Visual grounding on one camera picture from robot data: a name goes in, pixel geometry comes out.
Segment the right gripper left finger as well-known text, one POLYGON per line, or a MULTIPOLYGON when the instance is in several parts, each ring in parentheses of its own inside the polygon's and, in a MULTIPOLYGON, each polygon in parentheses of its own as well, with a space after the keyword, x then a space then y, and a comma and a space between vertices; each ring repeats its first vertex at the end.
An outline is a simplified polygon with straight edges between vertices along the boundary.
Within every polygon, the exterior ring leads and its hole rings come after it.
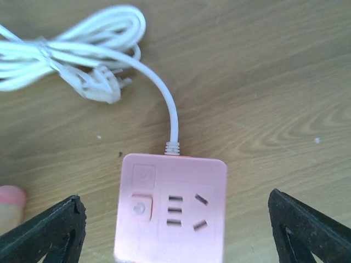
POLYGON ((1 236, 1 262, 79 262, 86 209, 69 196, 1 236))

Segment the beige cube socket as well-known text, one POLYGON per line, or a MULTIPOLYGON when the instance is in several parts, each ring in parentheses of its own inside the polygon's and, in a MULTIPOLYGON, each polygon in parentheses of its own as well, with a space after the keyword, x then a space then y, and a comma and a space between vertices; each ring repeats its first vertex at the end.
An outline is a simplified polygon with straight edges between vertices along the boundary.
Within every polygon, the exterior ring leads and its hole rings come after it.
POLYGON ((21 224, 26 194, 17 186, 1 186, 0 205, 0 234, 3 235, 21 224))

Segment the pink cube socket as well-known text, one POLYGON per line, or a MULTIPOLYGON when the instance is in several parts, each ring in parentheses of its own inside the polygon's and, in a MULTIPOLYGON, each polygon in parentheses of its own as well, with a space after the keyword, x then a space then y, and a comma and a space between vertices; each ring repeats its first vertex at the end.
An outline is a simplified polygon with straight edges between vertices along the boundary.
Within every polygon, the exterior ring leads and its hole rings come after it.
POLYGON ((130 153, 122 161, 117 262, 223 262, 227 165, 130 153))

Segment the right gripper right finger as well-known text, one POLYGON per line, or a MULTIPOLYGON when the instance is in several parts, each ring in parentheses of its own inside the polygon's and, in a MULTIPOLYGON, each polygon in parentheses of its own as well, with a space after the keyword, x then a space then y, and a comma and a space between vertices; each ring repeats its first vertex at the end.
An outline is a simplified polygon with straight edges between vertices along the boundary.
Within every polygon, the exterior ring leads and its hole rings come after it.
POLYGON ((268 199, 280 262, 350 262, 350 228, 273 189, 268 199))

